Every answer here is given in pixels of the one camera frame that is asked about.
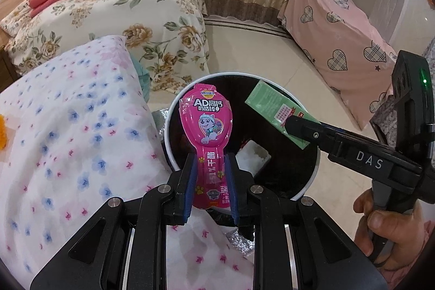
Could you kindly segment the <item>right hand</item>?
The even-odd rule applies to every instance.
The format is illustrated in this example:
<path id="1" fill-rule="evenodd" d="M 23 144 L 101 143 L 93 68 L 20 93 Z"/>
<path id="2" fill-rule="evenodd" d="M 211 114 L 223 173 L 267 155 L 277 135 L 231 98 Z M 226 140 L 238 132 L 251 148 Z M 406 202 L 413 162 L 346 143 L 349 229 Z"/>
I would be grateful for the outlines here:
<path id="1" fill-rule="evenodd" d="M 355 233 L 355 244 L 365 256 L 370 256 L 374 250 L 370 233 L 387 238 L 394 244 L 388 255 L 380 256 L 375 261 L 382 265 L 382 270 L 397 271 L 404 268 L 422 252 L 426 231 L 420 203 L 415 203 L 409 215 L 375 210 L 369 189 L 354 201 L 353 210 L 363 215 Z"/>

